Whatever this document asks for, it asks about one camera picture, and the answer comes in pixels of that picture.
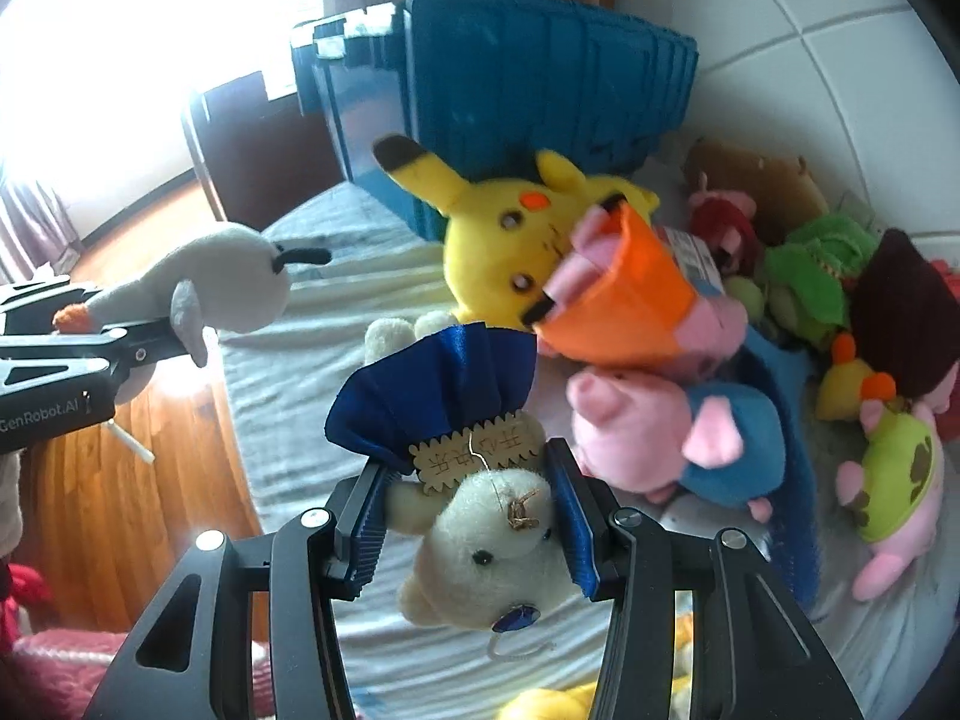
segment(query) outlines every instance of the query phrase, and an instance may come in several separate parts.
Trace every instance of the green shell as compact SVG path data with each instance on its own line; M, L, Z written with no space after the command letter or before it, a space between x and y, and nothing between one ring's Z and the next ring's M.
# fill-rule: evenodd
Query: green shell
M827 214L797 228L767 250L763 270L771 283L789 286L816 322L847 326L840 279L857 276L877 251L877 239L852 218Z
M867 543L893 536L917 509L933 479L933 433L909 413L887 410L868 437L863 491L851 507Z

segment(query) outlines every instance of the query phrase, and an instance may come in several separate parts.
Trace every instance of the mattress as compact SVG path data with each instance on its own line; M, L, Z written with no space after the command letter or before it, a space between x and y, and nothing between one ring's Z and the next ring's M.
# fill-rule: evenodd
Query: mattress
M648 161L638 181L661 195L661 221L682 226L679 172ZM323 423L343 381L362 364L368 324L385 316L415 319L449 307L452 298L443 283L440 246L416 238L356 186L341 184L315 197L267 235L277 242L320 238L334 255L323 269L292 266L294 289L278 322L248 336L221 335L227 396L251 499L264 530L272 531L323 504L338 480L362 467L363 458L325 440ZM574 370L569 362L539 362L527 409L544 423L547 435L570 438L563 384ZM859 457L862 436L856 426L810 424L809 429L815 470L824 490L831 490L832 469L840 460ZM952 467L946 495L960 497ZM960 556L947 546L960 536L960 509L944 509L930 554L883 598L859 605L850 599L848 584L865 547L832 495L820 496L823 574L811 616L870 720L899 716L952 633ZM698 509L673 517L671 527L715 533L741 524L738 517ZM368 718L490 720L522 690L568 688L595 678L608 604L571 599L500 645L508 654L547 649L521 661L491 661L486 634L417 629L400 616L395 590L415 550L416 539L388 535L373 582L356 602L335 602L347 679Z

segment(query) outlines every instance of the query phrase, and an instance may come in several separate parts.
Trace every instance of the string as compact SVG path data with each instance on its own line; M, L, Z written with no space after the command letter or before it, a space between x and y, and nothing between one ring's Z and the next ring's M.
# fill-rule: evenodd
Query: string
M525 653L517 653L515 655L506 655L503 653L498 653L496 651L496 645L500 642L500 637L503 634L497 634L494 632L491 634L490 641L487 643L487 657L494 662L501 662L501 664L516 664L520 661L529 661L529 659L534 658L541 653L547 652L548 650L555 649L557 645L552 641L546 641L543 644L539 645L533 650L528 650Z
M467 433L467 452L472 456L477 458L480 463L483 464L483 467L487 470L487 473L490 474L490 484L493 487L493 494L496 495L496 502L500 504L501 512L504 512L506 509L503 508L503 499L500 497L500 490L496 486L496 482L493 480L493 470L487 464L487 459L481 455L479 452L473 451L473 431Z

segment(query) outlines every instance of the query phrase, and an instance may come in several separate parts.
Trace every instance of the blue plastic crate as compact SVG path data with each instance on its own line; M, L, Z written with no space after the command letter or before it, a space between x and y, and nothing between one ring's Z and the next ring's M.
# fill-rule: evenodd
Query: blue plastic crate
M307 29L302 109L325 112L344 175L428 240L443 218L379 170L375 138L403 132L472 181L536 180L538 148L627 175L683 122L697 65L692 38L563 0L407 0Z

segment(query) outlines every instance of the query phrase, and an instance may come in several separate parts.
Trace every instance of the sunlight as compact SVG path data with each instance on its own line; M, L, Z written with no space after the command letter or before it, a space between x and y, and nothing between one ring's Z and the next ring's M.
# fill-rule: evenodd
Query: sunlight
M0 14L8 159L85 197L121 166L181 149L191 89L289 65L320 0L13 0Z

